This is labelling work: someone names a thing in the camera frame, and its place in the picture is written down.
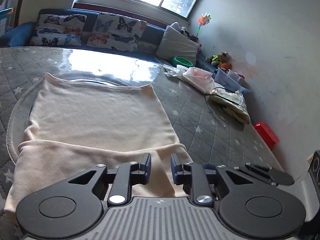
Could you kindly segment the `cream garment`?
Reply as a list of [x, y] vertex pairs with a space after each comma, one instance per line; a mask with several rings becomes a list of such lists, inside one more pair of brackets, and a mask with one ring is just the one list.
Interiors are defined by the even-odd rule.
[[104, 164], [116, 168], [151, 154], [147, 185], [134, 196], [182, 197], [171, 177], [170, 156], [190, 156], [152, 85], [116, 87], [67, 81], [46, 74], [18, 146], [13, 185], [4, 210], [14, 215], [27, 195]]

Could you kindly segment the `red plastic box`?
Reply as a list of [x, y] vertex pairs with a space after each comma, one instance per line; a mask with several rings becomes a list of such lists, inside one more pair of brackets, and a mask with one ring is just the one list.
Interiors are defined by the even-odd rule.
[[264, 122], [257, 122], [254, 126], [257, 133], [261, 136], [263, 141], [266, 143], [270, 150], [274, 150], [274, 148], [279, 143], [279, 138], [272, 131], [272, 129]]

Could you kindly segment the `yellowish packaged cloth bag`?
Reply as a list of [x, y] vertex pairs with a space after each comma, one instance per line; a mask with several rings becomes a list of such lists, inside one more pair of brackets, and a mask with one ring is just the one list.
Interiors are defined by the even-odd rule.
[[222, 109], [244, 125], [249, 125], [251, 119], [247, 111], [245, 98], [238, 90], [229, 92], [224, 88], [214, 88], [209, 99], [222, 106]]

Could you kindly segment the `blue storage box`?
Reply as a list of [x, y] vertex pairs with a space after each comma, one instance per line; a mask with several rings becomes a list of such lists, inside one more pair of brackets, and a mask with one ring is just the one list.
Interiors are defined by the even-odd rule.
[[240, 81], [240, 76], [235, 74], [233, 71], [229, 71], [227, 74], [222, 71], [220, 68], [217, 70], [214, 81], [223, 87], [225, 89], [236, 92], [239, 91], [243, 95], [248, 95], [251, 91], [248, 88], [245, 88]]

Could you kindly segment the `pink white plastic bag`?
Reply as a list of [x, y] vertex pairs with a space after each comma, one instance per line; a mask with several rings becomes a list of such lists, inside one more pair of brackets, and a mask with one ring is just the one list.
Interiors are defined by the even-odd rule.
[[184, 67], [177, 65], [171, 67], [169, 65], [163, 66], [165, 75], [168, 77], [176, 77], [196, 88], [204, 95], [210, 95], [215, 87], [212, 73], [197, 67]]

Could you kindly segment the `teddy bear toy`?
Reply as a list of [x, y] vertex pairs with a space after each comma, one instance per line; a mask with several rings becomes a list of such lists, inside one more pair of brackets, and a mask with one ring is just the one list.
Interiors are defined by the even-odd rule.
[[229, 55], [227, 52], [221, 52], [206, 58], [206, 62], [215, 68], [221, 68], [223, 71], [229, 71], [232, 64], [229, 63]]

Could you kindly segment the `green bowl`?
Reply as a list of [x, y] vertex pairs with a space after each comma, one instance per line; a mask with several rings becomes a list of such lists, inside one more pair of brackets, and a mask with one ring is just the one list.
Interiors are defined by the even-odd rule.
[[179, 57], [179, 56], [176, 56], [172, 59], [172, 64], [174, 66], [177, 66], [177, 65], [182, 65], [182, 66], [185, 66], [185, 67], [192, 67], [193, 66], [193, 63], [190, 62], [189, 60], [183, 58], [183, 57]]

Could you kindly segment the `grey pillow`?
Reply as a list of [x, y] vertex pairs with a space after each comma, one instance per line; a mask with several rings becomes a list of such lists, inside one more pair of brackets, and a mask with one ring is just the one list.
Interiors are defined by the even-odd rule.
[[196, 64], [198, 51], [197, 43], [193, 42], [178, 31], [180, 25], [174, 22], [165, 29], [161, 42], [156, 50], [156, 56], [160, 59], [171, 61], [174, 57], [182, 57]]

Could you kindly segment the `orange pinwheel toy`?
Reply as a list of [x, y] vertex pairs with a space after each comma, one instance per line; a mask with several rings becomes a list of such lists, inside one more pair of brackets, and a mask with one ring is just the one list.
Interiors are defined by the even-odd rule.
[[198, 27], [198, 29], [197, 29], [196, 37], [198, 37], [201, 27], [209, 24], [209, 23], [210, 23], [210, 20], [211, 20], [211, 15], [208, 14], [208, 13], [202, 14], [202, 15], [199, 17], [199, 19], [197, 20], [198, 23], [199, 23], [199, 27]]

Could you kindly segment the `left butterfly print cushion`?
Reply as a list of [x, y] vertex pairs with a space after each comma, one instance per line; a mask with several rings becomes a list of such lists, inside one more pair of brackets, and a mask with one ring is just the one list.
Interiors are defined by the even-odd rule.
[[36, 22], [31, 46], [81, 46], [81, 34], [87, 16], [82, 14], [41, 14]]

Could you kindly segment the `butterfly print cushion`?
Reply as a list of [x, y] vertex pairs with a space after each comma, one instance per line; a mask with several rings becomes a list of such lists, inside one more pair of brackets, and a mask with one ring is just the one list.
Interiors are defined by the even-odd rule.
[[87, 16], [82, 14], [41, 14], [36, 22], [31, 46], [81, 46], [81, 34]]
[[123, 52], [135, 52], [148, 23], [123, 15], [100, 13], [87, 46]]

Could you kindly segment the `blue sofa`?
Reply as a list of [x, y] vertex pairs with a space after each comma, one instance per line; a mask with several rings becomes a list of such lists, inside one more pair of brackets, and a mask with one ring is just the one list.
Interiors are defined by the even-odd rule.
[[42, 9], [1, 36], [1, 46], [75, 47], [110, 54], [172, 62], [182, 57], [213, 73], [217, 68], [197, 52], [197, 43], [181, 34], [177, 22], [160, 28], [141, 18], [75, 9]]

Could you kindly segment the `right butterfly print cushion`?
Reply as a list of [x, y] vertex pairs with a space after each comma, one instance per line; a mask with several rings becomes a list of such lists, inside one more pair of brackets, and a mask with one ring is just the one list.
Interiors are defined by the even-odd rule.
[[135, 52], [148, 23], [123, 15], [100, 13], [87, 46], [123, 52]]

